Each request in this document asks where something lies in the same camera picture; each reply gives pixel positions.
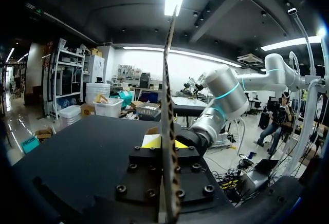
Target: black bag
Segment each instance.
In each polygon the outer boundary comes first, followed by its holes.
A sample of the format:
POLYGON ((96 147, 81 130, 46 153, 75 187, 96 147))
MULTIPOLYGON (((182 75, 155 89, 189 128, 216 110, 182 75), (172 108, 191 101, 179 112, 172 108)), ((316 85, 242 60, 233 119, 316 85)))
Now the black bag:
POLYGON ((261 118, 259 119, 259 124, 258 126, 265 130, 268 127, 268 123, 269 123, 269 116, 267 113, 263 113, 261 114, 261 118))

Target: teal box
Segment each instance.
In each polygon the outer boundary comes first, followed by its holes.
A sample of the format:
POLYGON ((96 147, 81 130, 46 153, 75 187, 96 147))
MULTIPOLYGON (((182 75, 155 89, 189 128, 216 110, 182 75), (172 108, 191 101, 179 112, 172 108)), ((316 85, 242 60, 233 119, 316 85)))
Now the teal box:
POLYGON ((130 91, 122 90, 118 92, 120 99, 123 100, 122 108, 127 107, 130 105, 133 100, 133 94, 130 91))
POLYGON ((35 136, 33 136, 22 143, 22 149, 24 153, 27 154, 34 148, 38 147, 39 144, 39 140, 35 136))

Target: small robot arm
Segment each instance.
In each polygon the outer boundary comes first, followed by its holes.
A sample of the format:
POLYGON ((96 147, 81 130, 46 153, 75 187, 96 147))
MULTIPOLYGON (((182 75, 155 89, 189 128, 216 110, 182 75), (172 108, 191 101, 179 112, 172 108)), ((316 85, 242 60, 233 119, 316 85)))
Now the small robot arm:
POLYGON ((266 56, 265 68, 266 74, 252 73, 236 77, 223 64, 208 73, 202 87, 207 87, 214 98, 195 123, 188 127, 188 131, 196 134, 199 139, 206 140, 206 147, 210 147, 217 140, 226 120, 234 120, 247 110, 249 101, 244 91, 284 91, 286 87, 297 91, 300 88, 301 76, 283 61, 281 55, 272 53, 266 56))

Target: ceiling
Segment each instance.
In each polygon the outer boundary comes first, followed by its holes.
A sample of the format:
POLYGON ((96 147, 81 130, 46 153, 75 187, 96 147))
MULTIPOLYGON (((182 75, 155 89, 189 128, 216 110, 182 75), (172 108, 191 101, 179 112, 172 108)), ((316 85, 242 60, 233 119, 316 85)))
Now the ceiling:
MULTIPOLYGON (((165 0, 26 2, 41 8, 99 44, 163 45, 169 25, 168 17, 163 14, 165 0)), ((307 33, 315 35, 320 24, 309 0, 183 0, 175 26, 173 46, 231 60, 247 53, 264 58, 271 52, 278 52, 286 59, 293 50, 300 62, 307 64, 305 45, 269 52, 260 49, 261 46, 302 37, 286 13, 292 7, 298 9, 307 33), (194 12, 198 13, 198 17, 193 16, 194 12)), ((316 64, 323 64, 321 48, 314 45, 314 53, 316 64)))

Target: person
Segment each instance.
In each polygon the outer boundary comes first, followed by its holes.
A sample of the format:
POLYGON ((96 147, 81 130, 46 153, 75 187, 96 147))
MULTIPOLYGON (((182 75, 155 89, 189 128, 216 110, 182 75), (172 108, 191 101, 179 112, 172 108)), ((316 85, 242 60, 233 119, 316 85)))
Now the person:
POLYGON ((269 117, 272 120, 272 124, 269 125, 265 130, 263 130, 257 141, 254 141, 254 143, 263 146, 264 138, 275 132, 273 144, 271 148, 268 150, 268 153, 270 155, 272 155, 275 152, 275 149, 278 146, 280 135, 281 135, 281 124, 286 120, 291 121, 292 119, 289 106, 287 105, 288 101, 289 101, 289 93, 283 92, 281 98, 281 106, 276 108, 276 110, 274 110, 273 112, 269 113, 269 117))

